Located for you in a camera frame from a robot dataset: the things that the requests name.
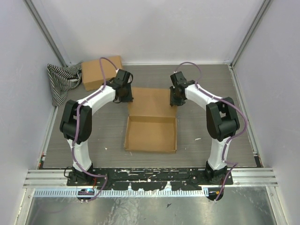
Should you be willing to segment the brown cardboard box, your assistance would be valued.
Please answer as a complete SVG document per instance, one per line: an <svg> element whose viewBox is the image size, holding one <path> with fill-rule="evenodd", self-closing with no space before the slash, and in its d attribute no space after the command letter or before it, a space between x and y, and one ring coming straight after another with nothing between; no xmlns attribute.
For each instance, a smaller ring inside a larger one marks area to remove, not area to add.
<svg viewBox="0 0 300 225"><path fill-rule="evenodd" d="M116 69L110 62L101 60L101 63L106 81L116 76ZM99 89L104 83L99 59L82 63L82 83L86 91Z"/></svg>

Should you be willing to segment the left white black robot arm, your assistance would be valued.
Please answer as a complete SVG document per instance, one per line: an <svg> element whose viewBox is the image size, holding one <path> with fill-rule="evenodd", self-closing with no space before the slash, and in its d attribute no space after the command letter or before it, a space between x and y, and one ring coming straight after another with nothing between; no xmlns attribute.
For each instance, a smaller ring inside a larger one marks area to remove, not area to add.
<svg viewBox="0 0 300 225"><path fill-rule="evenodd" d="M116 76L105 81L98 90L80 100L66 102L60 122L60 132L67 140L73 160L68 175L75 184L89 186L94 179L105 178L93 173L89 156L88 139L92 132L92 117L107 103L129 103L133 101L131 83L134 76L123 69L116 70Z"/></svg>

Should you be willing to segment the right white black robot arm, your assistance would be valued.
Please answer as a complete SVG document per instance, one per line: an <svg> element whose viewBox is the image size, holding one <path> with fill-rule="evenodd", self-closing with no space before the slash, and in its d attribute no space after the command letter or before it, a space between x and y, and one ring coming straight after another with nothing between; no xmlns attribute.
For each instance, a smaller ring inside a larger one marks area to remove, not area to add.
<svg viewBox="0 0 300 225"><path fill-rule="evenodd" d="M187 81L182 72L173 73L170 79L170 106L182 106L190 100L206 112L206 127L212 143L204 174L210 184L216 185L227 174L229 146L240 128L234 101L208 92L194 80Z"/></svg>

